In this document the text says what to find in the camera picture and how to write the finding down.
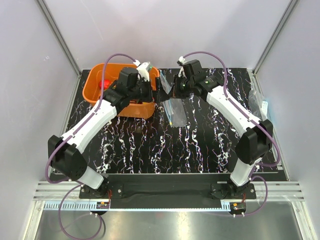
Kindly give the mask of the clear zip top bag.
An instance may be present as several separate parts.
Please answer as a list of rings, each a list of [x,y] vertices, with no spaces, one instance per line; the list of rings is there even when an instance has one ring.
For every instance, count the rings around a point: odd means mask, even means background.
[[[164,92],[169,94],[170,90],[173,89],[173,85],[167,81],[162,71],[160,71],[160,81]],[[187,124],[187,117],[182,99],[170,98],[169,100],[164,101],[162,105],[171,127],[181,128]]]

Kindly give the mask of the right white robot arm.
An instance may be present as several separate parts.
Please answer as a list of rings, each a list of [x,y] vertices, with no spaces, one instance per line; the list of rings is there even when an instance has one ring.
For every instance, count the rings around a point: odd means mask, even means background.
[[[235,146],[237,162],[223,193],[235,199],[243,195],[253,179],[254,171],[262,165],[262,158],[274,144],[273,124],[267,119],[261,120],[244,108],[214,75],[176,74],[172,86],[161,76],[156,84],[163,100],[197,95],[231,123],[240,139]]]

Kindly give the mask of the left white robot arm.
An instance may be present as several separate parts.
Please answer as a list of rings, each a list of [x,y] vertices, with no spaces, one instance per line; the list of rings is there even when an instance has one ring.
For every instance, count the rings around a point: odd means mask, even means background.
[[[48,140],[48,161],[45,166],[45,178],[51,184],[57,184],[48,175],[49,168],[53,168],[65,177],[64,181],[77,182],[80,187],[87,187],[97,198],[103,198],[110,192],[108,177],[99,174],[88,165],[83,156],[85,149],[96,134],[118,113],[128,107],[131,101],[159,103],[165,95],[160,77],[155,79],[155,89],[144,78],[135,77],[135,84],[131,85],[131,78],[125,81],[117,79],[109,88],[103,89],[100,99],[91,111],[74,126],[73,129],[58,137],[52,135]]]

